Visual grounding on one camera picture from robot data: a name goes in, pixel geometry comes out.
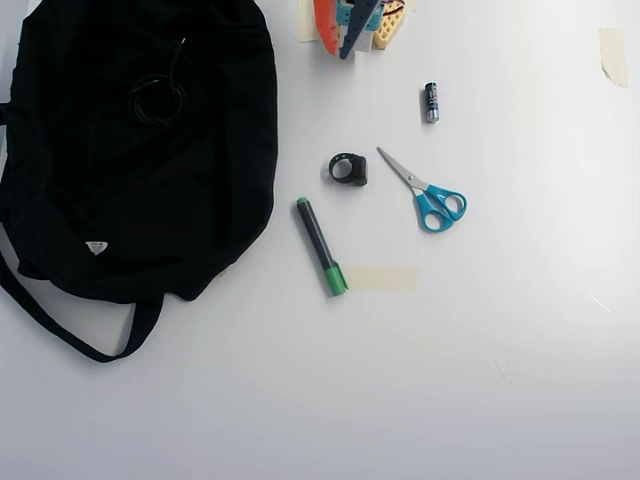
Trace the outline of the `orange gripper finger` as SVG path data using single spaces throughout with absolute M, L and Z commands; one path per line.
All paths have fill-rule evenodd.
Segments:
M 330 55 L 338 56 L 343 44 L 343 28 L 338 21 L 341 0 L 313 0 L 314 22 L 319 38 Z

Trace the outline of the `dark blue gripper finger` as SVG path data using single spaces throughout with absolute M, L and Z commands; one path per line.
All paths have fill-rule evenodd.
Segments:
M 346 36 L 339 50 L 339 58 L 346 60 L 352 51 L 358 37 L 369 23 L 370 17 L 378 8 L 379 1 L 355 0 L 349 14 L 349 23 Z

